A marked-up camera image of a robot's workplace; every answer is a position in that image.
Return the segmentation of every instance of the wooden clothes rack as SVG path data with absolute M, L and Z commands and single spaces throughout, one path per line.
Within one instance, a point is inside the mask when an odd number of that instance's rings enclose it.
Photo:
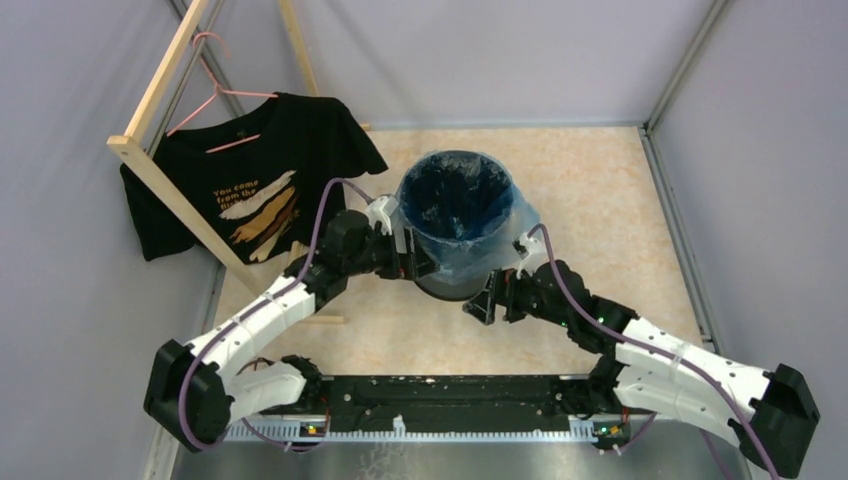
M 209 14 L 208 26 L 206 29 L 211 29 L 217 19 L 218 12 L 223 5 L 224 0 L 217 0 L 215 6 Z M 155 132 L 150 148 L 145 150 L 142 148 L 142 142 L 149 131 L 151 122 L 156 114 L 157 109 L 162 104 L 168 86 L 177 70 L 177 66 L 182 59 L 186 49 L 189 48 L 193 34 L 195 33 L 201 18 L 206 13 L 210 4 L 210 0 L 193 0 L 191 5 L 185 11 L 182 22 L 177 28 L 174 38 L 171 40 L 159 67 L 153 74 L 147 90 L 139 102 L 129 125 L 123 135 L 112 135 L 109 137 L 106 144 L 115 152 L 115 155 L 129 167 L 133 173 L 147 185 L 148 188 L 164 203 L 177 218 L 200 240 L 206 248 L 212 252 L 221 263 L 232 272 L 253 294 L 259 295 L 264 292 L 266 285 L 262 284 L 259 276 L 252 272 L 251 269 L 243 263 L 238 256 L 232 251 L 226 242 L 218 235 L 211 225 L 203 218 L 203 216 L 189 203 L 185 196 L 177 189 L 171 180 L 162 172 L 161 169 L 153 162 L 151 156 L 158 146 L 162 133 L 167 127 L 173 115 L 174 107 L 179 101 L 185 89 L 188 76 L 191 73 L 197 59 L 205 47 L 206 38 L 200 39 L 200 44 L 195 49 L 191 61 L 186 67 L 183 77 L 179 82 L 176 92 L 170 99 L 169 106 L 165 113 L 165 118 L 159 125 L 159 129 Z M 300 31 L 300 25 L 297 20 L 297 14 L 294 10 L 291 0 L 279 0 L 280 13 L 283 17 L 283 22 L 286 26 L 289 40 L 294 49 L 295 57 L 300 67 L 301 75 L 310 95 L 318 96 L 318 84 L 315 81 L 315 75 L 312 71 L 312 64 L 309 60 L 309 54 L 306 50 L 306 44 L 303 41 L 303 35 Z M 305 253 L 305 248 L 300 243 L 295 242 L 289 252 L 288 263 L 302 256 Z M 321 323 L 338 323 L 342 321 L 341 317 L 321 317 Z

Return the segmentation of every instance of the gray wall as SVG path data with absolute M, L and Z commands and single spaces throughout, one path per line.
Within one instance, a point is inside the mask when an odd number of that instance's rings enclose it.
M 710 4 L 295 1 L 321 92 L 379 128 L 641 122 Z M 297 71 L 276 9 L 242 0 L 221 23 L 234 84 L 279 89 L 267 72 Z
M 153 354 L 201 321 L 215 262 L 141 258 L 105 145 L 176 27 L 162 0 L 0 2 L 0 478 L 138 478 Z
M 844 478 L 848 2 L 735 2 L 658 133 L 729 354 L 800 369 Z

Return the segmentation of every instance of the marble patterned surface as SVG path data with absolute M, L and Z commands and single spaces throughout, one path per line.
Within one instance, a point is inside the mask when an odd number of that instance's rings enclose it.
M 428 152 L 475 150 L 500 160 L 550 230 L 557 257 L 594 293 L 634 308 L 685 340 L 699 340 L 665 218 L 635 128 L 550 128 L 370 132 L 389 164 L 356 179 L 372 196 L 393 193 Z M 361 208 L 354 200 L 352 206 Z M 279 256 L 256 268 L 270 284 Z M 227 275 L 216 323 L 252 300 Z M 597 357 L 565 329 L 528 318 L 484 327 L 460 304 L 440 302 L 414 284 L 376 276 L 350 280 L 322 313 L 344 325 L 298 324 L 263 352 L 299 354 L 326 374 L 587 373 Z

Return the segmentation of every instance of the pink hanger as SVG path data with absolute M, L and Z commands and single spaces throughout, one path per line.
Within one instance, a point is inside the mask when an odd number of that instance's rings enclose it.
M 225 56 L 226 58 L 230 58 L 230 50 L 229 50 L 229 48 L 227 48 L 227 44 L 224 42 L 224 40 L 223 40 L 223 39 L 222 39 L 222 38 L 221 38 L 221 37 L 220 37 L 217 33 L 213 33 L 213 32 L 201 32 L 201 33 L 198 33 L 197 35 L 195 35 L 195 36 L 194 36 L 194 39 L 193 39 L 193 40 L 192 40 L 192 42 L 191 42 L 192 47 L 197 48 L 197 41 L 198 41 L 199 39 L 201 39 L 202 37 L 206 37 L 206 36 L 209 36 L 209 37 L 215 38 L 215 39 L 217 39 L 219 42 L 221 42 L 221 45 L 224 47 L 224 56 Z M 211 71 L 211 70 L 209 70 L 209 66 L 208 66 L 208 65 L 206 65 L 206 62 L 204 62 L 204 61 L 203 61 L 203 59 L 201 59 L 201 60 L 200 60 L 200 62 L 201 62 L 201 64 L 203 65 L 203 69 L 204 69 L 204 70 L 206 70 L 206 75 L 208 75 L 208 76 L 209 76 L 209 79 L 210 79 L 210 80 L 212 80 L 212 84 L 215 86 L 215 92 L 214 92 L 214 93 L 212 93 L 212 96 L 211 96 L 211 97 L 209 97 L 209 99 L 208 99 L 208 100 L 206 100 L 205 102 L 203 102 L 203 104 L 202 104 L 200 107 L 198 107 L 198 108 L 197 108 L 197 110 L 195 110 L 194 112 L 192 112 L 192 113 L 191 113 L 191 115 L 189 115 L 188 117 L 186 117 L 186 118 L 185 118 L 185 120 L 183 120 L 182 122 L 178 123 L 178 124 L 177 124 L 174 128 L 172 128 L 171 130 L 169 130 L 169 131 L 168 131 L 168 133 L 167 133 L 167 135 L 168 135 L 169 137 L 170 137 L 171 135 L 173 135 L 173 134 L 174 134 L 174 132 L 176 132 L 177 130 L 179 130 L 180 128 L 182 128 L 182 127 L 183 127 L 183 125 L 185 125 L 186 123 L 188 123 L 189 121 L 191 121 L 191 119 L 192 119 L 192 118 L 196 117 L 196 116 L 197 116 L 197 114 L 199 114 L 199 113 L 200 113 L 200 112 L 201 112 L 204 108 L 206 108 L 206 107 L 207 107 L 210 103 L 212 103 L 212 100 L 215 100 L 215 98 L 217 98 L 217 97 L 218 97 L 218 93 L 227 93 L 227 94 L 230 94 L 230 95 L 244 95 L 244 96 L 248 96 L 248 97 L 277 98 L 277 95 L 276 95 L 275 93 L 242 92 L 242 91 L 238 91 L 238 90 L 227 90 L 227 89 L 225 89 L 223 86 L 221 86 L 221 84 L 220 84 L 220 83 L 218 83 L 218 80 L 215 78 L 215 75 L 212 75 L 212 71 Z M 236 140 L 235 142 L 232 142 L 232 143 L 228 143 L 228 144 L 225 144 L 225 145 L 221 145 L 220 147 L 210 148 L 209 150 L 206 150 L 206 153 L 214 153 L 214 152 L 218 152 L 218 151 L 224 150 L 224 149 L 226 149 L 226 148 L 230 148 L 230 147 L 233 147 L 233 146 L 236 146 L 236 145 L 241 145 L 242 143 L 247 143 L 247 142 L 249 142 L 249 141 L 251 141 L 251 140 L 256 140 L 257 138 L 259 138 L 259 135 L 258 135 L 258 134 L 257 134 L 257 135 L 252 135 L 252 136 L 250 136 L 250 137 L 246 137 L 246 138 L 243 138 L 243 139 L 241 139 L 241 140 Z

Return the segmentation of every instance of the blue trash bag liner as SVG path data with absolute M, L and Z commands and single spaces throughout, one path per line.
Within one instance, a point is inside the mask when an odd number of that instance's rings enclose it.
M 439 281 L 457 285 L 519 260 L 513 242 L 539 222 L 506 168 L 478 152 L 426 155 L 410 168 L 396 197 Z

